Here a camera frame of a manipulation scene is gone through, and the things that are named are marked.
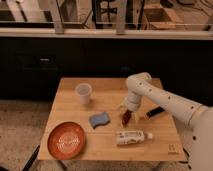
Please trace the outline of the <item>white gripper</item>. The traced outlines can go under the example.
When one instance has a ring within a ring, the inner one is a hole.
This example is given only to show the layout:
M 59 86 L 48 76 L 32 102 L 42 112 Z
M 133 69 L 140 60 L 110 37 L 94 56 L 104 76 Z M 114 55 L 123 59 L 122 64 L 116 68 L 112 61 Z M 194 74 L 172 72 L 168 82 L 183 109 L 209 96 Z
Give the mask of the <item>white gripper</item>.
M 124 106 L 130 111 L 135 111 L 133 112 L 133 115 L 136 123 L 140 120 L 139 112 L 137 110 L 141 106 L 141 99 L 142 97 L 134 92 L 128 92 L 124 99 Z M 123 115 L 126 112 L 126 108 L 124 106 L 119 107 L 120 115 Z

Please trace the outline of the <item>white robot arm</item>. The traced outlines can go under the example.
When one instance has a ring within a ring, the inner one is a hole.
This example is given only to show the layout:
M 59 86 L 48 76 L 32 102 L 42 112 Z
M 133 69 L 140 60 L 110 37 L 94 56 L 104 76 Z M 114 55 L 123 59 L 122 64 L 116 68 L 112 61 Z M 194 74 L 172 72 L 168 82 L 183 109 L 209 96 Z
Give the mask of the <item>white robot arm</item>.
M 213 171 L 213 107 L 184 98 L 151 84 L 147 72 L 133 74 L 126 79 L 128 89 L 123 105 L 135 112 L 143 96 L 172 114 L 193 130 L 191 171 Z

